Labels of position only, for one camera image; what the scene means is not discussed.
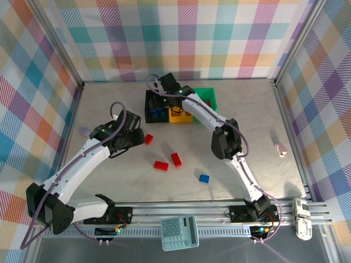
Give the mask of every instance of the red block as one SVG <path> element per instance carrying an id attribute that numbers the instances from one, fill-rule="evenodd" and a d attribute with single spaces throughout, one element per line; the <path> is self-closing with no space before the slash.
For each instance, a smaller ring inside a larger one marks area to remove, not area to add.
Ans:
<path id="1" fill-rule="evenodd" d="M 156 161 L 154 164 L 154 168 L 155 169 L 159 169 L 159 170 L 163 170 L 163 171 L 167 171 L 168 170 L 168 163 L 164 163 L 164 162 L 160 162 L 160 161 Z"/>
<path id="2" fill-rule="evenodd" d="M 151 134 L 147 134 L 146 136 L 145 136 L 145 144 L 146 145 L 149 145 L 150 143 L 151 143 L 151 141 L 153 140 L 153 136 L 151 135 Z"/>
<path id="3" fill-rule="evenodd" d="M 173 154 L 171 154 L 173 163 L 175 167 L 181 167 L 182 166 L 182 162 L 180 161 L 180 158 L 178 156 L 178 154 L 175 152 Z"/>

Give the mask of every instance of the colorful plaid fabric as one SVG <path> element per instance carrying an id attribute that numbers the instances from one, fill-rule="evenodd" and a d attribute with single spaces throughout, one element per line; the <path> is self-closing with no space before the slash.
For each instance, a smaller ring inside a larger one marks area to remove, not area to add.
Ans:
<path id="1" fill-rule="evenodd" d="M 280 60 L 279 60 L 279 63 L 273 73 L 273 76 L 272 76 L 272 79 L 276 79 L 281 67 L 283 66 L 284 62 L 285 62 L 285 59 L 286 57 L 288 56 L 294 42 L 295 42 L 295 39 L 296 37 L 298 36 L 302 26 L 303 26 L 303 23 L 305 22 L 305 19 L 307 17 L 307 15 L 309 14 L 309 12 L 311 11 L 311 8 L 313 6 L 313 3 L 315 2 L 315 0 L 309 0 L 308 1 L 308 4 L 306 5 L 305 7 L 305 10 L 303 11 L 303 14 L 302 16 L 300 17 L 300 20 L 298 21 L 297 23 L 297 26 L 294 30 L 294 33 L 291 35 L 291 38 L 288 42 L 288 44 L 286 45 L 285 49 L 284 49 L 284 53 L 283 55 L 281 56 Z"/>
<path id="2" fill-rule="evenodd" d="M 351 1 L 329 0 L 281 90 L 318 200 L 351 260 Z"/>
<path id="3" fill-rule="evenodd" d="M 304 0 L 41 1 L 86 81 L 267 77 Z"/>
<path id="4" fill-rule="evenodd" d="M 1 1 L 0 262 L 19 261 L 26 188 L 58 167 L 77 94 L 25 1 Z"/>

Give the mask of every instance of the green container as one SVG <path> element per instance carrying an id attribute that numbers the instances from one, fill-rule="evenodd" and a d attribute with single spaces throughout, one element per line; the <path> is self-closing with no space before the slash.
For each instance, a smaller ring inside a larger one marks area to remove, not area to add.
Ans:
<path id="1" fill-rule="evenodd" d="M 211 104 L 211 109 L 217 112 L 216 96 L 213 88 L 194 88 L 194 91 L 205 103 L 209 101 Z"/>

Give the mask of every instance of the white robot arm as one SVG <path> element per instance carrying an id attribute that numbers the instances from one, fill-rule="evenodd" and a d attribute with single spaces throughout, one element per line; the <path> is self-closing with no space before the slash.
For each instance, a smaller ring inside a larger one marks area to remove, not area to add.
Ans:
<path id="1" fill-rule="evenodd" d="M 210 132 L 214 132 L 217 127 L 220 127 L 223 124 L 220 123 L 218 120 L 214 119 L 208 113 L 208 111 L 212 111 L 212 113 L 215 114 L 218 119 L 221 119 L 224 122 L 227 121 L 226 118 L 224 118 L 223 116 L 219 115 L 214 110 L 212 110 L 204 101 L 200 99 L 200 97 L 197 94 L 190 94 L 188 95 L 188 97 L 198 101 L 198 104 L 194 103 L 193 100 L 184 100 L 182 101 L 182 108 L 185 111 L 191 113 L 194 117 L 196 117 Z M 239 155 L 236 154 L 232 160 L 224 159 L 224 163 L 226 163 L 232 170 L 237 171 L 240 177 L 239 181 L 240 181 L 241 187 L 244 191 L 244 199 L 247 200 L 248 202 L 257 201 L 262 197 L 262 193 L 255 188 L 255 186 L 258 186 L 258 184 L 255 178 L 253 177 L 249 167 L 247 166 L 245 158 L 238 157 L 238 156 Z M 247 175 L 250 177 L 253 184 L 250 183 L 244 171 L 242 170 L 240 162 L 244 166 L 244 169 Z"/>
<path id="2" fill-rule="evenodd" d="M 250 172 L 245 158 L 240 156 L 242 150 L 240 135 L 228 127 L 229 124 L 229 126 L 235 126 L 239 130 L 236 120 L 227 120 L 214 112 L 189 86 L 181 88 L 173 75 L 171 75 L 171 78 L 168 76 L 168 79 L 164 79 L 161 84 L 167 94 L 182 93 L 182 99 L 170 98 L 168 101 L 166 100 L 167 104 L 181 106 L 212 132 L 212 152 L 239 175 L 248 214 L 256 220 L 270 207 L 270 201 L 267 196 L 257 190 L 258 184 Z M 85 154 L 88 148 L 102 142 L 117 130 L 122 122 L 121 116 L 122 114 L 119 115 L 117 120 L 96 127 L 91 133 L 90 139 L 87 140 L 77 155 L 41 186 L 33 183 L 28 187 L 26 195 L 30 217 L 34 216 L 43 196 L 47 195 L 37 221 L 46 227 L 50 227 L 54 234 L 60 234 L 70 224 L 85 219 L 101 218 L 106 224 L 116 221 L 115 203 L 107 197 L 96 195 L 90 200 L 80 201 L 79 203 L 70 202 L 70 198 L 81 182 L 102 161 L 117 157 L 128 151 L 129 148 L 144 143 L 144 134 L 140 129 L 141 118 L 127 111 L 126 121 L 121 131 L 106 143 Z M 64 174 L 57 180 L 57 176 L 60 176 L 63 170 L 65 170 Z"/>

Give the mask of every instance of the gray tabletop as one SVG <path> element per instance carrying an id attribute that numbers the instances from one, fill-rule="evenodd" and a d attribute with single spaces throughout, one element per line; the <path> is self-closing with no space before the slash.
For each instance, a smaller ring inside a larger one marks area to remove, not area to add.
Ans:
<path id="1" fill-rule="evenodd" d="M 305 196 L 295 160 L 288 143 L 278 105 L 268 80 L 183 81 L 193 88 L 214 87 L 218 113 L 235 118 L 250 145 L 247 163 L 263 190 L 275 197 Z M 80 150 L 87 137 L 79 134 L 85 126 L 93 130 L 110 121 L 110 105 L 118 100 L 127 110 L 142 117 L 145 135 L 154 136 L 150 145 L 130 149 L 96 167 L 78 187 L 72 199 L 103 193 L 115 202 L 172 201 L 242 198 L 237 175 L 211 151 L 212 134 L 200 123 L 146 124 L 145 83 L 87 83 L 78 108 L 67 160 Z M 118 114 L 121 108 L 116 106 Z M 275 142 L 288 153 L 280 158 Z M 177 152 L 183 165 L 175 168 L 171 153 Z M 153 168 L 155 161 L 168 162 L 169 170 Z M 210 176 L 209 184 L 199 176 Z"/>

